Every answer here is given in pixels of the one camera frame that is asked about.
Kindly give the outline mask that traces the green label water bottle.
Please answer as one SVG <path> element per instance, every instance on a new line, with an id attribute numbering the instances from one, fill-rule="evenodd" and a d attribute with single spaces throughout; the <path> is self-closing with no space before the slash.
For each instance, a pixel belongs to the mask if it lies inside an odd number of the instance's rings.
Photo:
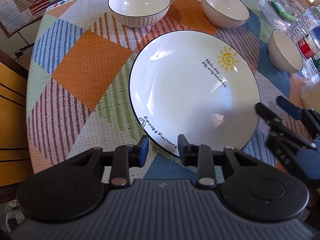
<path id="1" fill-rule="evenodd" d="M 319 79 L 320 72 L 320 55 L 317 53 L 312 58 L 304 62 L 302 70 L 303 76 L 309 81 L 316 81 Z"/>

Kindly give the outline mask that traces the white sun plate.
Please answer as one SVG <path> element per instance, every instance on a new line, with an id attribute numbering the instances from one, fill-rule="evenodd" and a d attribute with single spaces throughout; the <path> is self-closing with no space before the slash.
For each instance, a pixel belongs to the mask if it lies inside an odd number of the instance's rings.
<path id="1" fill-rule="evenodd" d="M 172 31 L 149 42 L 130 70 L 129 97 L 144 132 L 173 155 L 180 134 L 217 151 L 242 149 L 259 121 L 250 67 L 233 47 L 200 31 Z"/>

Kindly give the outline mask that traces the medium white ribbed bowl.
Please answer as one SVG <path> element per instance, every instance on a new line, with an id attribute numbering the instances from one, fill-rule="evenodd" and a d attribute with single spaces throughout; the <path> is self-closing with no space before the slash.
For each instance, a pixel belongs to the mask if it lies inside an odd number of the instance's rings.
<path id="1" fill-rule="evenodd" d="M 237 28 L 250 18 L 249 9 L 240 0 L 201 0 L 208 20 L 220 28 Z"/>

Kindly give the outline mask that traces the white label water bottle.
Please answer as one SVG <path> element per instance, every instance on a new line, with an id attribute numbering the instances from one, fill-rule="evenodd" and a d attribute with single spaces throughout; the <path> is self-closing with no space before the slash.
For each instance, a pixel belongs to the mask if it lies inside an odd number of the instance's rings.
<path id="1" fill-rule="evenodd" d="M 290 25 L 287 33 L 294 40 L 308 34 L 319 25 L 319 6 L 312 6 L 298 16 L 296 23 Z"/>

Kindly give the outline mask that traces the white plastic basket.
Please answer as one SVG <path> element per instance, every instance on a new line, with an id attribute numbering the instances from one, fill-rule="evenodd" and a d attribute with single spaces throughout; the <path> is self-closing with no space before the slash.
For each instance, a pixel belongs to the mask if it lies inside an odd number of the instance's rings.
<path id="1" fill-rule="evenodd" d="M 296 23 L 304 8 L 296 0 L 268 0 L 275 12 L 286 22 Z"/>

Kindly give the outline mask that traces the red label water bottle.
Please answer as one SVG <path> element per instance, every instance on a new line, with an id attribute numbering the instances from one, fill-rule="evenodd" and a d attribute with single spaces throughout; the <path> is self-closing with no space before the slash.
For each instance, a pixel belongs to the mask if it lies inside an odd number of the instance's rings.
<path id="1" fill-rule="evenodd" d="M 314 27 L 308 34 L 297 42 L 301 54 L 310 59 L 319 53 L 320 26 Z"/>

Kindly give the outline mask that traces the clear bag of rice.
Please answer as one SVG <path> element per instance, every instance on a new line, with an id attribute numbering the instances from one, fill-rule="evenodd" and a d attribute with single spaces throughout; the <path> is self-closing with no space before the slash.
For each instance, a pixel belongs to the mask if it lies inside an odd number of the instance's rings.
<path id="1" fill-rule="evenodd" d="M 315 111 L 320 112 L 320 81 L 307 83 L 302 88 L 300 98 L 304 108 L 312 108 Z"/>

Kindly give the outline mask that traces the large white ribbed bowl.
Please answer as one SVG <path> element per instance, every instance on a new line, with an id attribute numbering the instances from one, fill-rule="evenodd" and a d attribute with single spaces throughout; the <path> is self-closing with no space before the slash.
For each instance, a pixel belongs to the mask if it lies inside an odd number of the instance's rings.
<path id="1" fill-rule="evenodd" d="M 159 22 L 170 5 L 171 0 L 108 0 L 112 16 L 132 28 L 144 28 Z"/>

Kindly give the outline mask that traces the small white ribbed bowl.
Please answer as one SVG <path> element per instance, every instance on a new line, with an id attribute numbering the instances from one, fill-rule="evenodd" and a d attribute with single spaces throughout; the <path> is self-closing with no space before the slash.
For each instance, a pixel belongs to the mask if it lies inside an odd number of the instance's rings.
<path id="1" fill-rule="evenodd" d="M 303 60 L 294 41 L 283 31 L 274 29 L 267 43 L 268 57 L 272 64 L 286 73 L 303 69 Z"/>

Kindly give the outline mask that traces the clear plastic container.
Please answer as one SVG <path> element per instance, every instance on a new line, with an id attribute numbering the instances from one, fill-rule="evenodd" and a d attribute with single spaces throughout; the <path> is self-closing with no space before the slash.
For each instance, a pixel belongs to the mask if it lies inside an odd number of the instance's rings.
<path id="1" fill-rule="evenodd" d="M 287 31 L 287 29 L 293 23 L 286 22 L 281 19 L 280 16 L 275 12 L 272 5 L 270 5 L 268 0 L 259 0 L 261 15 L 265 21 L 269 23 L 274 29 L 280 29 L 282 31 Z"/>

